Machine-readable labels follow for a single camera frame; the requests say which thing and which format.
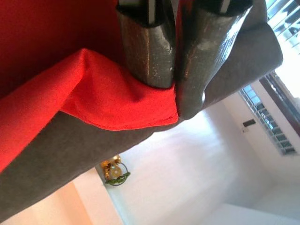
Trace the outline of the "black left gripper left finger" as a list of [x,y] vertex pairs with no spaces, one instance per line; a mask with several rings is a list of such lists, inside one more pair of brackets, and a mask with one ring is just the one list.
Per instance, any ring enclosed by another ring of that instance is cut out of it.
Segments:
[[148,86],[170,88],[176,53],[171,0],[118,0],[116,10],[129,71]]

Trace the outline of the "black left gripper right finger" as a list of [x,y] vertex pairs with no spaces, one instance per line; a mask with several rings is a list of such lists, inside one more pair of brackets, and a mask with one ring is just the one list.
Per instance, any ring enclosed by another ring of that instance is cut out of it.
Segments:
[[253,0],[180,0],[176,21],[176,104],[181,119],[194,117],[204,92],[229,57]]

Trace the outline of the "red pillow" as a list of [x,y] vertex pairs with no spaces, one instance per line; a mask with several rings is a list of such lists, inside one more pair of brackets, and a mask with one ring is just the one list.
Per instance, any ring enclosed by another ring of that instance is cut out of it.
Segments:
[[110,131],[178,120],[122,65],[117,0],[0,0],[0,173],[59,111]]

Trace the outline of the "louvre window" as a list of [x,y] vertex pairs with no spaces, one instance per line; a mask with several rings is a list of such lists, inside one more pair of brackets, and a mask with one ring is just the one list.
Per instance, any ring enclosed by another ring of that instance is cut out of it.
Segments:
[[300,51],[300,0],[265,0],[268,24],[281,43]]

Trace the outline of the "golden hanging ornament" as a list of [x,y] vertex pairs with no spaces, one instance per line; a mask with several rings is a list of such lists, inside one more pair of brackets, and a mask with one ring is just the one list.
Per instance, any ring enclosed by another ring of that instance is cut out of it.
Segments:
[[131,173],[121,161],[120,155],[115,155],[101,162],[101,168],[104,174],[105,184],[111,186],[120,186],[126,182]]

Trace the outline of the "wall switch panel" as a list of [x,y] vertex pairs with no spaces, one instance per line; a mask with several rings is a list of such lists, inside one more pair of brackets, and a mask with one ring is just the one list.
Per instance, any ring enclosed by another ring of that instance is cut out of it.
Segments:
[[242,123],[243,127],[242,127],[242,132],[246,133],[249,131],[249,127],[256,124],[256,121],[254,119],[251,120],[247,120],[245,122]]

